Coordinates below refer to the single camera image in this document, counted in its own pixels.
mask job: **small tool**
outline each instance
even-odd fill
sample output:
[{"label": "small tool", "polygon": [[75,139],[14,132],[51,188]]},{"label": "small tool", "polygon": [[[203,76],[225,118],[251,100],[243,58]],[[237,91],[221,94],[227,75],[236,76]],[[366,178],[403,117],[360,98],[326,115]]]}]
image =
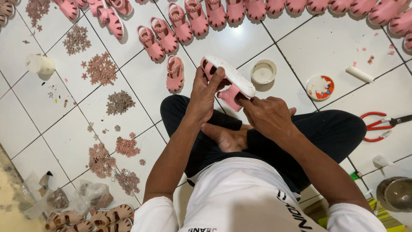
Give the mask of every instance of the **small tool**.
[{"label": "small tool", "polygon": [[[374,112],[365,113],[365,114],[362,115],[360,118],[363,119],[364,117],[369,116],[369,115],[386,116],[385,113],[381,113],[381,112],[376,112],[376,111],[374,111]],[[412,114],[407,115],[407,116],[403,116],[403,117],[400,117],[400,118],[385,117],[385,118],[382,118],[381,120],[379,120],[379,121],[377,121],[377,122],[374,122],[374,123],[372,123],[372,124],[367,125],[367,126],[366,126],[366,130],[369,131],[369,130],[391,129],[391,128],[395,127],[397,124],[404,123],[404,122],[408,122],[408,121],[412,121]],[[376,126],[376,125],[378,125],[378,124],[385,123],[385,122],[389,122],[389,125],[387,125],[387,126],[377,126],[377,127],[374,127],[374,126]],[[388,131],[386,131],[385,133],[383,133],[381,136],[379,136],[379,137],[376,138],[376,139],[368,139],[368,138],[365,137],[365,138],[363,138],[363,140],[368,141],[368,142],[378,142],[378,141],[381,141],[382,139],[388,137],[391,133],[392,133],[392,130],[388,130]]]}]

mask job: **black pants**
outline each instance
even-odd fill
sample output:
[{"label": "black pants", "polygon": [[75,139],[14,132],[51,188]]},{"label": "black pants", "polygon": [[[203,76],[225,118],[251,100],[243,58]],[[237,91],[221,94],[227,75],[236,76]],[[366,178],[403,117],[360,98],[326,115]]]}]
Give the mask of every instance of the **black pants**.
[{"label": "black pants", "polygon": [[[190,98],[182,95],[172,95],[163,100],[160,114],[169,137],[178,128],[189,100]],[[340,110],[294,115],[292,122],[306,138],[337,163],[342,162],[366,134],[362,119]],[[231,130],[239,130],[242,126],[242,121],[217,110],[213,112],[208,123]],[[224,153],[213,140],[200,131],[190,152],[186,175],[190,178],[208,165],[229,157],[248,157],[273,166],[293,192],[300,192],[311,184],[299,163],[275,142],[255,129],[247,131],[247,140],[247,150]]]}]

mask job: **plastic container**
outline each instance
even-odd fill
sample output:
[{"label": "plastic container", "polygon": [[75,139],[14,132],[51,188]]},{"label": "plastic container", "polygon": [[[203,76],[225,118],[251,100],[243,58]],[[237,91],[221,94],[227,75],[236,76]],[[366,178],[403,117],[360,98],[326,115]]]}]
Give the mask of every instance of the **plastic container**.
[{"label": "plastic container", "polygon": [[250,77],[256,84],[264,85],[271,83],[275,79],[276,72],[275,63],[268,59],[263,59],[255,63],[250,71]]}]

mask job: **floor tile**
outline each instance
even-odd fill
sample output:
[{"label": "floor tile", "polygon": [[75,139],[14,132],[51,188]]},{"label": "floor tile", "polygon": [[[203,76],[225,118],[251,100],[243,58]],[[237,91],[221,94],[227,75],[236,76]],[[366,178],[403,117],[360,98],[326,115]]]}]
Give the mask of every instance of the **floor tile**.
[{"label": "floor tile", "polygon": [[98,143],[93,138],[94,133],[87,131],[88,125],[79,108],[75,107],[43,134],[70,180],[87,171],[89,147]]},{"label": "floor tile", "polygon": [[17,12],[9,19],[7,25],[1,28],[0,51],[0,71],[11,86],[27,72],[24,62],[27,55],[43,54]]},{"label": "floor tile", "polygon": [[[395,162],[395,167],[386,166],[382,169],[376,170],[370,174],[363,176],[363,180],[369,189],[372,190],[372,195],[376,197],[376,188],[381,181],[387,178],[395,177],[395,176],[402,176],[402,177],[409,177],[412,178],[412,172],[410,171],[410,167],[412,166],[412,156],[409,156],[405,159],[402,159],[398,162]],[[402,213],[402,212],[390,212],[389,214],[396,218],[403,224],[411,225],[410,222],[410,213]]]},{"label": "floor tile", "polygon": [[79,20],[78,26],[87,28],[86,35],[91,44],[89,48],[84,52],[69,56],[66,47],[63,45],[63,41],[66,39],[66,36],[64,36],[50,51],[47,52],[47,56],[54,60],[59,76],[64,80],[64,84],[76,102],[82,101],[98,87],[98,85],[91,85],[90,78],[87,78],[86,80],[81,78],[83,73],[86,73],[87,70],[87,68],[81,66],[82,61],[85,61],[88,64],[96,54],[101,55],[106,52],[104,45],[94,32],[86,17],[82,17]]},{"label": "floor tile", "polygon": [[[79,104],[79,108],[87,120],[94,123],[94,132],[99,136],[100,141],[105,144],[110,154],[115,151],[117,137],[128,138],[130,132],[139,135],[153,125],[123,75],[120,72],[117,72],[116,75],[118,79],[116,79],[114,85],[100,86]],[[128,108],[121,115],[107,115],[108,96],[115,92],[121,92],[121,90],[131,96],[136,103],[135,107]],[[116,125],[121,128],[119,132],[115,131]]]},{"label": "floor tile", "polygon": [[[301,84],[275,45],[271,46],[269,49],[265,50],[257,57],[240,67],[238,71],[244,78],[251,81],[250,71],[253,69],[254,65],[262,59],[268,59],[274,62],[276,64],[277,74],[275,76],[275,80],[266,85],[258,85],[252,82],[256,88],[256,96],[258,98],[264,99],[270,96],[282,98],[289,108],[296,107],[296,114],[306,114],[316,110],[309,96],[306,94],[305,90],[302,88]],[[242,120],[244,124],[249,124],[243,110],[236,113],[222,100],[218,99],[218,101],[227,114]]]},{"label": "floor tile", "polygon": [[123,29],[123,38],[121,40],[115,38],[106,24],[102,24],[98,18],[93,17],[90,11],[86,12],[91,25],[119,67],[123,66],[144,49],[143,45],[139,42],[136,32],[137,26],[142,24],[150,28],[149,20],[151,17],[163,18],[153,0],[149,0],[144,4],[138,4],[135,1],[130,1],[130,3],[134,8],[133,13],[129,16],[120,15],[125,28]]},{"label": "floor tile", "polygon": [[1,75],[0,73],[0,99],[3,97],[4,94],[7,93],[7,91],[9,91],[9,89],[10,89],[9,84],[7,83],[3,75]]},{"label": "floor tile", "polygon": [[[317,75],[333,79],[333,94],[324,101],[315,102],[318,108],[365,83],[345,71],[353,62],[357,62],[357,68],[373,77],[402,63],[399,56],[387,54],[393,49],[389,48],[390,41],[380,26],[370,26],[366,19],[357,21],[347,16],[333,17],[329,13],[309,20],[278,45],[305,87],[307,81]],[[371,55],[375,58],[369,65]]]},{"label": "floor tile", "polygon": [[123,203],[127,203],[133,206],[133,208],[137,208],[140,206],[139,202],[134,196],[128,196],[122,189],[122,187],[117,182],[112,182],[112,178],[106,177],[104,179],[100,179],[96,176],[96,174],[92,173],[90,170],[85,172],[83,175],[79,176],[77,179],[73,181],[75,187],[79,186],[82,180],[87,180],[93,184],[95,183],[103,183],[109,186],[110,194],[113,196],[114,200],[116,201],[113,205],[117,206]]},{"label": "floor tile", "polygon": [[[140,179],[138,188],[139,193],[136,194],[140,203],[143,202],[143,196],[145,194],[146,181],[149,174],[155,164],[157,158],[163,152],[166,147],[162,137],[155,127],[150,128],[140,136],[136,138],[136,147],[140,148],[140,154],[133,157],[127,157],[120,153],[114,153],[111,157],[116,158],[116,165],[119,170],[123,168],[136,173],[136,176]],[[144,159],[145,165],[140,165],[139,161]]]},{"label": "floor tile", "polygon": [[30,31],[34,33],[34,37],[39,42],[44,52],[47,52],[83,15],[79,10],[79,16],[74,21],[69,20],[64,16],[63,12],[59,9],[59,6],[53,1],[50,2],[49,12],[44,14],[37,24],[42,26],[42,30],[31,26],[31,19],[26,12],[28,0],[21,0],[17,6],[21,17],[26,22]]},{"label": "floor tile", "polygon": [[53,177],[49,179],[49,187],[51,189],[57,189],[69,183],[69,179],[43,137],[38,137],[32,144],[14,157],[12,162],[23,180],[32,172],[41,178],[50,171],[53,174]]},{"label": "floor tile", "polygon": [[[410,108],[405,108],[405,106],[412,105],[412,92],[399,91],[399,86],[411,85],[411,74],[402,65],[378,78],[374,83],[363,86],[322,110],[340,109],[357,116],[371,111],[384,112],[392,118],[405,116],[411,114]],[[381,118],[381,116],[369,116],[365,118],[365,123],[370,124]],[[367,133],[367,137],[377,138],[385,131],[370,131]],[[412,144],[409,135],[412,131],[412,123],[399,124],[392,131],[393,133],[384,140],[378,142],[362,141],[349,155],[358,171],[366,174],[377,169],[372,162],[372,159],[377,155],[383,155],[393,162],[411,154]]]},{"label": "floor tile", "polygon": [[196,68],[183,49],[179,49],[176,56],[182,59],[185,76],[183,86],[177,92],[170,92],[166,88],[167,58],[158,64],[149,58],[146,51],[143,51],[121,68],[124,77],[135,90],[137,97],[154,122],[162,119],[160,104],[163,99],[176,93],[190,97],[192,92]]},{"label": "floor tile", "polygon": [[189,183],[185,183],[177,187],[173,193],[173,207],[178,216],[179,227],[182,227],[183,222],[185,221],[186,208],[193,189],[194,188],[190,186]]},{"label": "floor tile", "polygon": [[[183,1],[177,2],[183,7]],[[162,13],[167,16],[168,1],[159,1],[158,5]],[[206,12],[204,1],[202,2],[203,11]],[[245,18],[238,25],[226,24],[221,29],[209,28],[209,32],[201,38],[194,38],[192,42],[184,44],[185,50],[196,66],[205,55],[219,57],[235,68],[247,62],[250,58],[263,51],[273,44],[272,39],[264,26],[258,22],[252,23]]]},{"label": "floor tile", "polygon": [[9,158],[13,158],[40,133],[13,91],[7,92],[0,99],[0,112],[0,143]]},{"label": "floor tile", "polygon": [[[13,90],[40,133],[74,107],[73,98],[56,72],[49,80],[42,80],[38,74],[28,72],[13,87]],[[68,101],[66,107],[64,107],[65,100]]]},{"label": "floor tile", "polygon": [[163,121],[160,121],[156,124],[157,129],[159,130],[160,134],[164,138],[166,142],[169,142],[170,137],[169,134],[166,131],[166,127],[164,127]]},{"label": "floor tile", "polygon": [[286,9],[278,15],[266,15],[263,23],[275,41],[279,41],[282,37],[299,27],[314,15],[309,13],[307,9],[301,14],[291,14]]}]

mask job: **bare foot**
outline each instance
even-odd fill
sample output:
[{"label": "bare foot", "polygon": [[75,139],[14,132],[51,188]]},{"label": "bare foot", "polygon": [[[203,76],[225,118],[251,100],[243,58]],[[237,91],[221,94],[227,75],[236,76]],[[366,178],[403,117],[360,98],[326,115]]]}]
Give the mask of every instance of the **bare foot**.
[{"label": "bare foot", "polygon": [[248,148],[246,130],[234,131],[209,123],[203,123],[201,130],[222,152],[241,152]]}]

